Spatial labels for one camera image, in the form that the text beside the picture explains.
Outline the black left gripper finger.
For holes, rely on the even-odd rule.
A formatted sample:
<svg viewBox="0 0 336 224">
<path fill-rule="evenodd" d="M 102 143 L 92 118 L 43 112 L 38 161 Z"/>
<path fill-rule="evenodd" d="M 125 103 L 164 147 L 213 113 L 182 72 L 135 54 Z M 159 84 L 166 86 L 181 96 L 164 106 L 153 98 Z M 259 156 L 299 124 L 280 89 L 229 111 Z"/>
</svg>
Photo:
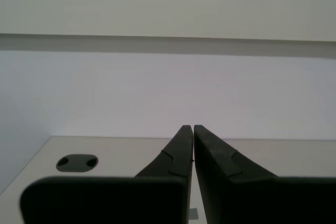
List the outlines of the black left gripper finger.
<svg viewBox="0 0 336 224">
<path fill-rule="evenodd" d="M 194 135 L 182 126 L 134 177 L 47 177 L 22 192 L 24 223 L 187 223 Z"/>
<path fill-rule="evenodd" d="M 335 223 L 335 179 L 279 177 L 202 125 L 195 168 L 208 223 Z"/>
</svg>

